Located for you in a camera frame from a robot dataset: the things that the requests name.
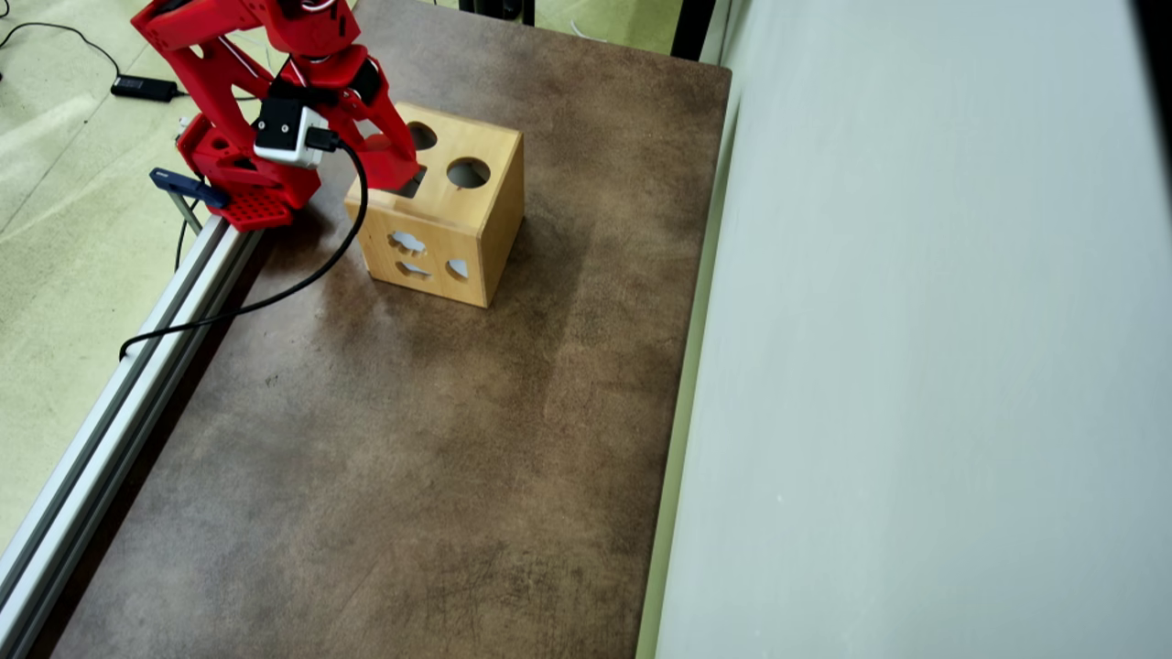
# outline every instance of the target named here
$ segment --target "brown table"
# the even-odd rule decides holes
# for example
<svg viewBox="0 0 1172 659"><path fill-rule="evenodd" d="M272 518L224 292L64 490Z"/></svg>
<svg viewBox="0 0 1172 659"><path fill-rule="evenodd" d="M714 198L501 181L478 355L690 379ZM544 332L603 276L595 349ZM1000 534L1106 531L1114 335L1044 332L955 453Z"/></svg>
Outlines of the brown table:
<svg viewBox="0 0 1172 659"><path fill-rule="evenodd" d="M38 652L634 653L730 74L410 0L359 20L394 98L525 133L492 307L355 246L237 320ZM345 233L353 170L323 175L250 299Z"/></svg>

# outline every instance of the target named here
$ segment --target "wooden box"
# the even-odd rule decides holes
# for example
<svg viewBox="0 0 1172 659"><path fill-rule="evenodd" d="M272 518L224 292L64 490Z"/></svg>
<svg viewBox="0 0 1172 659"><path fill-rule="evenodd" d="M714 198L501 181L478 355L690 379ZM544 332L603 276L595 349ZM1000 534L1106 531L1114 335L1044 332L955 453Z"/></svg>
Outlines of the wooden box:
<svg viewBox="0 0 1172 659"><path fill-rule="evenodd" d="M397 191L370 190L359 232L370 276L488 307L525 212L522 134L397 103L421 170ZM354 218L359 182L346 195Z"/></svg>

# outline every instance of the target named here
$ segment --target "green floor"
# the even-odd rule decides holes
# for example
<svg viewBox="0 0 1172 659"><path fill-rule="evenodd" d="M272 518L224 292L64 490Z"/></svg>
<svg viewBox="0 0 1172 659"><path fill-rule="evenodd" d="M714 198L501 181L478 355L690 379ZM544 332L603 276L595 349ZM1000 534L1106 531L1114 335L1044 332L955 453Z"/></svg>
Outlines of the green floor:
<svg viewBox="0 0 1172 659"><path fill-rule="evenodd" d="M573 20L591 38L667 53L680 1L537 0L537 26L572 34ZM128 22L145 0L11 4L0 34L27 21L75 26L123 72L173 79ZM264 40L254 32L237 42L265 61ZM180 219L146 172L185 170L175 136L196 108L111 97L114 67L49 28L16 33L0 49L0 73L4 546L113 373L117 346L171 277Z"/></svg>

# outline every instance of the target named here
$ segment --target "black power adapter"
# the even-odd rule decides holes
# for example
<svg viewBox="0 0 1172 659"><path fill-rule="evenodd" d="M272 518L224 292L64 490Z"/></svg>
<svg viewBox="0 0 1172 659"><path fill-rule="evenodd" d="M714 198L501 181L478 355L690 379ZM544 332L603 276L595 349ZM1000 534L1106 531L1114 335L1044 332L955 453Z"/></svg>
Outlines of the black power adapter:
<svg viewBox="0 0 1172 659"><path fill-rule="evenodd" d="M110 94L159 101L162 103L170 103L171 98L182 95L179 86L173 81L158 80L157 77L138 77L137 75L120 75L114 79L114 84L110 86Z"/></svg>

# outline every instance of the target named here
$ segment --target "black cable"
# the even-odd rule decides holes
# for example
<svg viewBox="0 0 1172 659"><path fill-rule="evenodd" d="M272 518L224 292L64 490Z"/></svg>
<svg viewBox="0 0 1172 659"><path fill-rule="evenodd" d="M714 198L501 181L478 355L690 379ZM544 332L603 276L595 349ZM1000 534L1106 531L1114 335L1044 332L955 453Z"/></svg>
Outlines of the black cable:
<svg viewBox="0 0 1172 659"><path fill-rule="evenodd" d="M359 201L359 212L357 216L355 216L354 218L354 226L350 227L350 232L346 235L346 238L342 239L342 244L338 246L338 250L334 252L332 257L329 257L329 260L327 260L321 267L314 271L314 273L311 274L309 277L306 277L305 279L298 281L293 286L281 291L280 293L277 293L271 298L265 298L259 303L252 303L251 305L245 305L236 311L225 312L218 315L213 315L211 318L204 318L200 320L196 320L193 322L184 322L183 325L175 325L172 327L164 327L162 330L155 330L154 332L146 332L145 334L138 334L137 337L127 339L127 341L122 344L122 348L118 351L118 360L121 361L122 358L127 356L127 348L139 341L155 339L157 337L163 337L175 332L185 332L188 330L195 330L197 327L204 327L206 325L214 325L224 320L231 320L245 313L252 313L257 310L265 308L268 305L279 303L285 298L292 295L293 293L297 293L298 291L305 288L309 284L313 284L318 279L321 279L322 274L329 272L329 269L334 267L334 264L341 260L342 254L346 253L346 250L350 246L350 243L353 243L354 238L359 235L359 230L362 229L362 220L366 219L366 206L367 206L367 178L366 178L366 169L362 168L362 161L359 159L357 152L355 152L354 149L346 142L338 140L338 148L346 151L346 154L350 157L350 159L354 161L354 169L357 170L359 172L359 185L362 189L362 196Z"/></svg>
<svg viewBox="0 0 1172 659"><path fill-rule="evenodd" d="M18 29L20 29L22 27L29 27L29 26L55 27L57 29L68 29L69 32L71 32L71 33L76 34L77 36L80 36L82 41L84 41L86 43L88 43L95 50L97 50L98 53L105 55L105 59L110 60L110 63L114 64L114 73L116 75L122 75L122 68L118 67L118 62L114 61L114 57L111 57L109 53L107 53L105 50L103 50L102 47L98 46L97 43L94 43L89 39L86 39L86 35L82 34L81 30L79 30L77 28L69 27L67 25L42 23L42 22L36 22L36 21L27 22L27 23L20 23L19 26L16 26L16 27L14 27L14 28L12 28L12 29L8 30L8 35L4 38L4 41L0 41L0 48L4 48L5 43L8 43L8 40L12 39L12 35L15 34Z"/></svg>
<svg viewBox="0 0 1172 659"><path fill-rule="evenodd" d="M199 175L199 182L204 182L204 175ZM199 199L191 199L191 205L188 206L189 211L196 210L196 204ZM179 272L179 259L183 256L183 237L188 235L188 218L183 218L183 227L179 229L179 243L175 246L175 271Z"/></svg>
<svg viewBox="0 0 1172 659"><path fill-rule="evenodd" d="M191 96L191 94L188 94L186 91L176 91L175 95L176 96ZM233 101L255 101L257 97L255 96L232 96L232 100Z"/></svg>
<svg viewBox="0 0 1172 659"><path fill-rule="evenodd" d="M179 259L183 257L183 237L188 235L188 220L183 220L183 229L179 229L179 244L175 246L175 271L179 272Z"/></svg>

